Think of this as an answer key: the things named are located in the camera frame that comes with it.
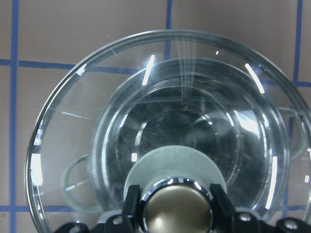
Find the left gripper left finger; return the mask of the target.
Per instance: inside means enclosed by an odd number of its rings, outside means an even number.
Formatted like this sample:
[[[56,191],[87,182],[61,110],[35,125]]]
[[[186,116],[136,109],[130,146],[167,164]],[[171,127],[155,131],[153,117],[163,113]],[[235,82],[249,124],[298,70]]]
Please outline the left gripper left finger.
[[[141,207],[140,207],[141,191],[139,185],[131,185],[125,197],[122,209],[122,233],[136,233],[140,229]]]

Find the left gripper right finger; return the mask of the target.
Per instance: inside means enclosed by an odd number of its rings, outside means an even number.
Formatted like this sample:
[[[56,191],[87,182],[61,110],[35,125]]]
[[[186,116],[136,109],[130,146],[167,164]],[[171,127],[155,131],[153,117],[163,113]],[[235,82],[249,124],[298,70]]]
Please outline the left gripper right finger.
[[[220,184],[211,184],[212,229],[218,233],[232,232],[232,218],[236,212],[231,200]]]

